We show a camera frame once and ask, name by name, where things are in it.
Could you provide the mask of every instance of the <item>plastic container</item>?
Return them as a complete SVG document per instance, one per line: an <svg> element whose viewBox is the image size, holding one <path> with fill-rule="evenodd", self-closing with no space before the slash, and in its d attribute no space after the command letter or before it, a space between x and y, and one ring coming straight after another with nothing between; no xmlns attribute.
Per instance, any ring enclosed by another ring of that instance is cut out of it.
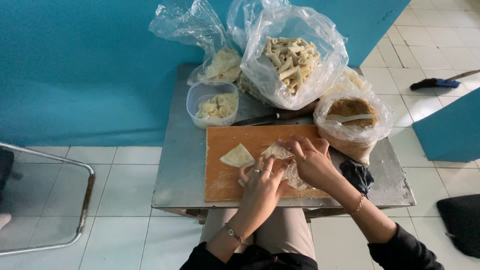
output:
<svg viewBox="0 0 480 270"><path fill-rule="evenodd" d="M190 87L187 95L187 112L192 118L193 123L201 129L207 129L209 126L230 126L235 122L239 109L238 101L234 112L219 119L198 118L195 114L198 112L198 105L208 99L212 99L217 94L230 94L238 92L233 83L228 80L202 80L196 82Z"/></svg>

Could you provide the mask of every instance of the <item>wooden cutting board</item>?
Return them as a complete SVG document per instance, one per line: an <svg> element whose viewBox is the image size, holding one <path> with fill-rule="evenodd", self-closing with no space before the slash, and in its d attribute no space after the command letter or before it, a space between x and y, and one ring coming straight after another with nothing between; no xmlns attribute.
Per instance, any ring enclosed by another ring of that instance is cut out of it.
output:
<svg viewBox="0 0 480 270"><path fill-rule="evenodd" d="M271 125L271 126L228 126L207 128L207 151L205 164L205 201L241 200L243 187L238 183L239 169L226 165L220 158L242 143L254 159L257 159L278 138L288 141L297 134L309 138L313 145L319 146L315 125ZM273 171L276 172L282 160L276 160ZM322 198L330 197L319 189L293 189L284 198Z"/></svg>

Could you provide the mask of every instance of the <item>broom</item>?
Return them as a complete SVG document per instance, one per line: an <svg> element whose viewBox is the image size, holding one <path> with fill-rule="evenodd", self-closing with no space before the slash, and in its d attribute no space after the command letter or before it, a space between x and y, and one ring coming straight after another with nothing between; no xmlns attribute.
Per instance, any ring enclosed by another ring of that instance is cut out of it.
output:
<svg viewBox="0 0 480 270"><path fill-rule="evenodd" d="M420 88L427 88L427 87L447 87L447 88L457 88L461 82L456 81L457 79L464 78L476 73L479 73L479 70L474 70L474 71L467 71L462 74L459 74L457 76L453 76L451 78L448 78L446 80L443 79L425 79L421 82L414 83L410 85L410 90L415 91Z"/></svg>

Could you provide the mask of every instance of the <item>black sweater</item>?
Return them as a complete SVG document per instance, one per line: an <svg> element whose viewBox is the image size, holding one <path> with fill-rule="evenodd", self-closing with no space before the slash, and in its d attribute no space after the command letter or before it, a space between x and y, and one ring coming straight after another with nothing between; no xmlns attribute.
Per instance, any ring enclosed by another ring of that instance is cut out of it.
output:
<svg viewBox="0 0 480 270"><path fill-rule="evenodd" d="M195 247L181 270L317 270L315 260L296 253L270 254L265 249L249 246L241 254L233 254L227 264L205 248ZM368 244L370 255L385 270L444 270L435 254L397 224L397 232L385 244Z"/></svg>

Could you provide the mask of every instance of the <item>hand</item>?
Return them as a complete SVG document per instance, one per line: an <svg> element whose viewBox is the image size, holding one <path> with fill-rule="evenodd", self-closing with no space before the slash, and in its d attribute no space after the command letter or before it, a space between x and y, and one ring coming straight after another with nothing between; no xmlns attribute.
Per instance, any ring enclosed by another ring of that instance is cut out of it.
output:
<svg viewBox="0 0 480 270"><path fill-rule="evenodd" d="M327 140L321 138L320 141L322 145L318 149L309 139L299 135L293 135L289 142L279 140L278 143L295 155L298 174L303 181L332 195L338 182L346 180L330 160Z"/></svg>
<svg viewBox="0 0 480 270"><path fill-rule="evenodd" d="M280 196L289 188L288 182L282 181L287 165L283 164L277 172L271 174L275 157L270 156L263 167L264 158L262 155L255 162L253 169L260 172L252 171L250 178L245 172L247 166L240 167L240 178L245 184L243 198L237 214L228 222L228 226L244 239L265 222L275 209Z"/></svg>

